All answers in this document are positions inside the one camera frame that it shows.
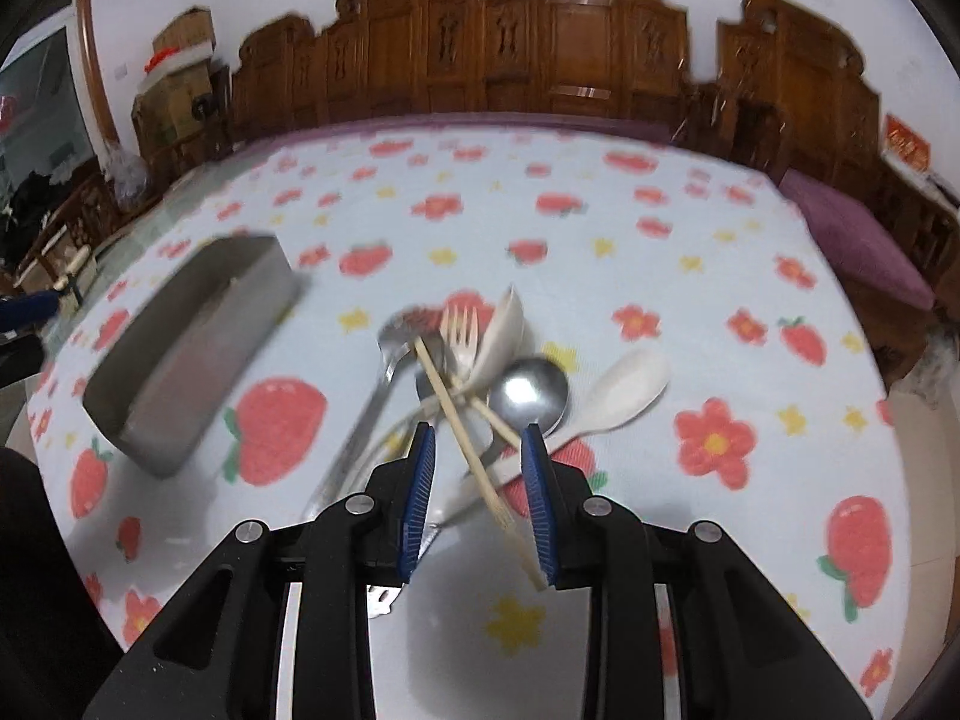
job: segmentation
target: wooden chopstick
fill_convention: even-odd
[[[464,453],[464,459],[467,460],[467,467],[469,467],[470,473],[473,474],[473,478],[477,481],[477,487],[480,488],[480,496],[483,498],[483,502],[493,515],[493,520],[505,533],[511,546],[515,549],[515,552],[517,552],[517,555],[520,556],[520,565],[523,566],[523,570],[534,584],[534,587],[539,590],[546,589],[544,575],[541,574],[539,565],[533,559],[533,556],[531,556],[526,544],[520,538],[520,534],[517,533],[517,524],[514,522],[514,518],[510,512],[507,511],[507,507],[504,505],[500,496],[496,494],[490,477],[487,476],[487,471],[484,470],[480,457],[473,448],[473,444],[467,433],[467,428],[464,428],[464,423],[460,420],[457,407],[453,404],[450,393],[446,391],[446,386],[443,384],[443,379],[440,378],[440,373],[437,372],[433,360],[430,359],[430,352],[427,351],[423,338],[416,339],[414,350],[416,351],[416,357],[418,357],[419,362],[424,367],[427,378],[430,380],[430,386],[432,386],[437,400],[440,401],[440,408],[443,409],[443,415],[453,429],[453,435],[456,437],[460,451]]]

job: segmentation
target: tablecloth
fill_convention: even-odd
[[[277,235],[304,295],[184,469],[155,480],[97,435],[85,380],[191,252],[251,231]],[[880,716],[904,632],[909,526],[850,305],[765,176],[587,133],[318,136],[208,197],[124,273],[28,408],[56,522],[119,640],[136,639],[235,523],[299,520],[373,386],[391,314],[469,305],[483,324],[511,284],[530,348],[568,372],[573,410],[635,344],[662,348],[673,370],[649,413],[560,457],[646,521],[721,523]],[[414,405],[402,374],[383,424]],[[438,455],[435,490],[464,471],[443,426]],[[524,514],[522,491],[507,495]],[[578,717],[586,603],[537,594],[477,512],[371,621],[379,715]]]

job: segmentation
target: rectangular metal container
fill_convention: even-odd
[[[117,338],[90,377],[83,408],[142,469],[173,475],[297,290],[276,237],[210,242]]]

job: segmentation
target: white plastic spoon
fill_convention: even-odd
[[[640,348],[625,354],[597,379],[587,395],[587,405],[572,420],[544,442],[549,454],[574,439],[591,433],[606,433],[643,413],[670,381],[670,365],[661,351]],[[500,458],[487,467],[495,488],[520,476],[520,455]],[[431,502],[427,522],[443,525],[479,499],[472,477],[464,478],[448,495]]]

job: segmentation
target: wooden headboard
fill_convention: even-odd
[[[337,0],[315,35],[257,30],[233,79],[258,137],[411,113],[511,111],[662,122],[694,107],[685,10],[662,0]]]

